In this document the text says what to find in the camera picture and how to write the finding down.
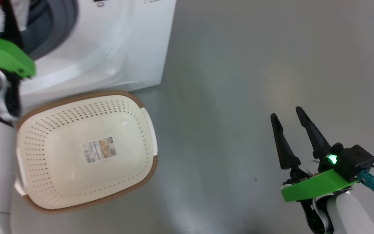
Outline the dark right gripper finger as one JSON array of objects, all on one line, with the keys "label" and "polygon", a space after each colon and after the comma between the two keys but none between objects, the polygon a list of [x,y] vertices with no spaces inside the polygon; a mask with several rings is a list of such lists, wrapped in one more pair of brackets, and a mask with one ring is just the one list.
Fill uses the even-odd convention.
[{"label": "dark right gripper finger", "polygon": [[294,169],[300,166],[300,160],[294,155],[284,134],[283,127],[275,113],[270,116],[276,149],[281,169]]},{"label": "dark right gripper finger", "polygon": [[327,161],[328,163],[332,163],[329,159],[329,155],[331,155],[331,146],[328,141],[324,138],[320,130],[316,127],[302,107],[297,106],[296,113],[300,124],[305,128],[309,137],[313,148],[313,157],[321,162]]}]

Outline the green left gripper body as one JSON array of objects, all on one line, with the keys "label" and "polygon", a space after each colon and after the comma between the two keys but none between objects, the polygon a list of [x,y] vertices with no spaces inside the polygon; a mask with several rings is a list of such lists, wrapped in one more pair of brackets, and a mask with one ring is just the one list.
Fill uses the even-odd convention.
[{"label": "green left gripper body", "polygon": [[15,73],[22,78],[34,77],[34,61],[14,43],[0,39],[0,69]]}]

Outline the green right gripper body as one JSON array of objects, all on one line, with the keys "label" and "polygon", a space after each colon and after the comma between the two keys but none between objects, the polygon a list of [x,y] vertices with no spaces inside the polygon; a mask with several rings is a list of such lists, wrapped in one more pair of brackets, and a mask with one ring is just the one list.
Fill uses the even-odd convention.
[{"label": "green right gripper body", "polygon": [[359,169],[325,162],[330,169],[309,175],[300,167],[289,169],[290,179],[281,187],[286,202],[298,202],[314,234],[358,234],[359,202],[349,193],[359,181]]}]

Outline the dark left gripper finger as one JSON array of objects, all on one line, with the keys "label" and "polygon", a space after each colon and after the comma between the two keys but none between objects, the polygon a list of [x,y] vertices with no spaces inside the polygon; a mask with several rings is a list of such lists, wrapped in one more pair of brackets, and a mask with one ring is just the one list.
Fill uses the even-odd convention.
[{"label": "dark left gripper finger", "polygon": [[10,0],[3,0],[3,12],[5,14],[3,38],[16,46],[23,46],[22,35]]}]

